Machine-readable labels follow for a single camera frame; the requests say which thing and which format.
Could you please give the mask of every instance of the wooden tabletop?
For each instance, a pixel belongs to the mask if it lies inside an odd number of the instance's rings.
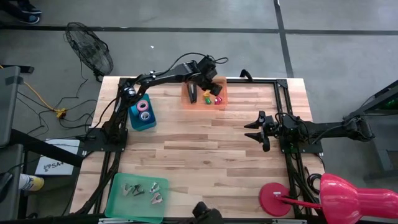
[[[97,124],[105,106],[116,96],[119,79],[104,77],[92,125]],[[287,82],[294,115],[311,121],[303,79],[291,78]],[[168,179],[165,217],[190,217],[199,201],[217,208],[225,218],[271,217],[262,210],[257,196],[269,182],[289,187],[284,155],[274,138],[270,138],[271,150],[263,152],[258,142],[243,135],[258,130],[243,126],[257,120],[259,110],[276,114],[274,87],[228,84],[228,106],[224,111],[182,109],[180,83],[151,87],[147,93],[157,126],[138,132],[128,124],[129,136],[119,172]],[[102,120],[107,121],[110,115],[108,110]],[[94,152],[83,161],[71,212],[81,208],[97,187],[103,157],[103,152]],[[312,154],[302,157],[311,173],[324,173],[319,158]],[[108,190],[109,184],[101,211],[106,206]],[[285,217],[293,217],[292,210]]]

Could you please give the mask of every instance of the black fan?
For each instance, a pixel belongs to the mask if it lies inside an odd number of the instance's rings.
[[[79,22],[70,22],[65,31],[68,43],[80,60],[92,71],[97,81],[99,76],[109,75],[113,61],[105,44],[87,26]]]

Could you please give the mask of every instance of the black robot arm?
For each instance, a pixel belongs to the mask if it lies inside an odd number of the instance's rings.
[[[193,82],[202,90],[210,90],[212,95],[218,95],[222,86],[213,83],[213,77],[216,74],[216,62],[211,56],[206,56],[199,63],[192,60],[164,72],[151,72],[136,78],[128,78],[118,88],[118,94],[114,100],[116,107],[111,118],[102,125],[101,132],[105,136],[106,143],[118,144],[124,141],[127,111],[144,96],[148,88],[164,83]],[[138,91],[135,90],[134,85],[140,85]]]
[[[374,138],[368,123],[360,117],[335,123],[313,123],[303,121],[299,116],[277,113],[275,119],[276,121],[272,116],[266,116],[264,111],[260,111],[258,119],[244,127],[260,128],[261,131],[246,133],[245,136],[263,143],[262,149],[265,152],[270,149],[269,136],[284,138],[289,144],[301,144],[303,148],[309,149],[307,152],[315,152],[310,149],[322,138],[347,137],[364,142]]]

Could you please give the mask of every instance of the orange plastic bin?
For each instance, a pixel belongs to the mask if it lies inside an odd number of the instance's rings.
[[[224,110],[226,108],[226,105],[228,105],[226,77],[216,77],[213,79],[213,82],[223,87],[223,89],[220,91],[218,95],[219,97],[221,97],[221,99],[223,99],[223,101],[220,104],[218,105],[214,104],[216,96],[213,95],[210,95],[211,104],[210,105],[206,104],[205,98],[203,97],[204,91],[199,86],[197,86],[197,93],[198,93],[197,102],[191,104],[188,95],[187,84],[183,83],[181,87],[181,103],[183,108],[188,110]]]

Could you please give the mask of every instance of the person's foot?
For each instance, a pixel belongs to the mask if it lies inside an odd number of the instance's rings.
[[[18,18],[19,22],[23,22],[26,24],[36,24],[40,21],[40,18],[38,16],[34,15],[29,15],[29,16],[24,16],[21,18]]]
[[[42,11],[36,9],[36,7],[34,7],[29,2],[20,1],[20,2],[18,2],[18,7],[24,13],[29,13],[29,14],[41,14],[42,13]]]

